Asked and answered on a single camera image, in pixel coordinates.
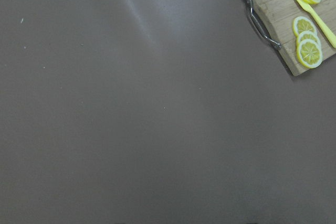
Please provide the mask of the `yellow plastic knife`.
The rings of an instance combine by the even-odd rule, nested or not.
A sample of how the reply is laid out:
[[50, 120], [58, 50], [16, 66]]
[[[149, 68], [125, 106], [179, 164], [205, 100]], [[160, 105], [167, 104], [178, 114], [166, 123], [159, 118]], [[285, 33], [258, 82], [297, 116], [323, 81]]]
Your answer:
[[296, 0], [300, 7], [307, 13], [311, 15], [316, 24], [319, 26], [326, 39], [329, 41], [330, 45], [335, 48], [335, 34], [334, 32], [325, 24], [325, 22], [320, 18], [320, 16], [315, 12], [315, 10], [303, 0]]

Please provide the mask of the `lemon slice front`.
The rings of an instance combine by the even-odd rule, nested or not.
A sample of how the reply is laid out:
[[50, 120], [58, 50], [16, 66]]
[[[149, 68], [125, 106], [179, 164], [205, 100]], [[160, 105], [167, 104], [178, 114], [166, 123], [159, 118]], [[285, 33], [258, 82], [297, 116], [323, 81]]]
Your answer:
[[306, 68], [316, 68], [323, 61], [321, 47], [312, 39], [302, 40], [298, 44], [296, 52], [298, 61]]

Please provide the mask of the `lemon slice middle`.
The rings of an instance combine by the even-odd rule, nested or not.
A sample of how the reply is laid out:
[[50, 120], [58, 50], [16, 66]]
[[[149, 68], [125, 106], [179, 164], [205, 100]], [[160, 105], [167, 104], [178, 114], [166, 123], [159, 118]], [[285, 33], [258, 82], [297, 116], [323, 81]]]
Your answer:
[[315, 35], [317, 34], [317, 28], [314, 23], [304, 16], [298, 16], [294, 18], [292, 22], [292, 30], [296, 37], [298, 37], [304, 31], [310, 31]]

